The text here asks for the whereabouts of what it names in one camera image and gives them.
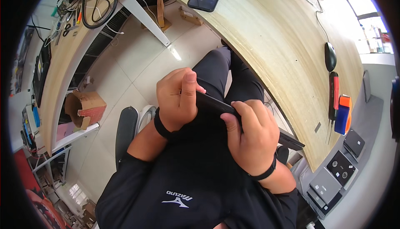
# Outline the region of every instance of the mizuno logo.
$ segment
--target mizuno logo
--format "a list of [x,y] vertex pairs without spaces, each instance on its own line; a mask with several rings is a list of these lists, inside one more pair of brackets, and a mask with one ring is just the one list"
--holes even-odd
[[181,194],[181,193],[174,193],[174,192],[171,192],[171,191],[167,191],[167,194],[172,195],[172,196],[176,196],[176,198],[174,200],[171,200],[171,201],[162,201],[161,203],[177,203],[177,204],[179,204],[179,207],[189,208],[187,205],[185,205],[182,202],[182,200],[180,198],[189,201],[189,200],[192,199],[192,197],[184,195],[184,194]]

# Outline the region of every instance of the black mouse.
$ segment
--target black mouse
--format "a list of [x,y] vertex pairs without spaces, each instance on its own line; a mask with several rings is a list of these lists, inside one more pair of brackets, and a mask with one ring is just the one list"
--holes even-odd
[[325,65],[329,72],[333,71],[336,67],[336,52],[329,42],[325,43]]

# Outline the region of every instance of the metal desk leg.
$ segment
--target metal desk leg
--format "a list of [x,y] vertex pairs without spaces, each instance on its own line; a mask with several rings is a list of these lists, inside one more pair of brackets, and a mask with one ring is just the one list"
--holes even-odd
[[160,30],[158,25],[152,20],[152,18],[144,11],[142,6],[136,0],[119,0],[120,3],[128,9],[144,26],[148,28],[150,32],[157,37],[161,43],[167,47],[171,42],[167,36]]

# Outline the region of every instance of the scissors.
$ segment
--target scissors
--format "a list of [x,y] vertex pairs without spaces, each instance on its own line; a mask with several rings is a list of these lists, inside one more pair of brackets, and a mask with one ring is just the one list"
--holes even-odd
[[67,24],[67,25],[65,25],[65,31],[63,32],[63,34],[62,34],[62,36],[63,37],[65,37],[65,36],[67,36],[67,34],[71,31],[71,30],[73,30],[73,29],[77,29],[79,26],[72,26],[71,27],[71,24]]

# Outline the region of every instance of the wooden desk surface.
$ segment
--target wooden desk surface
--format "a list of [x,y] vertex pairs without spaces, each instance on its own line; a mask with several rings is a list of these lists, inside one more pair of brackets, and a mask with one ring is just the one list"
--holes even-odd
[[[96,0],[88,0],[86,5],[94,6],[95,1]],[[114,0],[109,1],[112,7]],[[99,1],[97,7],[102,12],[102,16],[106,13],[107,5],[108,4],[106,1]],[[85,16],[88,24],[92,25],[93,22],[91,19],[91,14],[93,9],[86,8],[85,10]],[[97,19],[98,17],[98,11],[96,10],[94,19]],[[63,32],[64,24],[61,26],[61,28],[61,32]],[[61,33],[57,46],[55,46],[56,41],[51,43],[52,59],[46,76],[46,81],[44,83],[42,101],[40,105],[41,125],[39,127],[40,133],[43,135],[44,145],[50,156],[52,155],[52,146],[56,142],[57,125],[61,106],[63,104],[69,82],[72,79],[70,72],[75,72],[80,62],[80,60],[76,61],[77,51],[82,44],[88,42],[86,38],[90,32],[91,29],[86,28],[81,21],[79,28],[70,31],[66,37],[63,37],[63,34]]]
[[[188,0],[177,0],[187,4]],[[247,63],[280,106],[314,172],[339,138],[328,125],[329,80],[325,33],[316,0],[219,0],[214,12],[197,11]],[[340,94],[356,101],[363,68],[353,41],[359,23],[346,0],[320,0],[318,13],[337,54]],[[318,123],[321,127],[315,133]]]

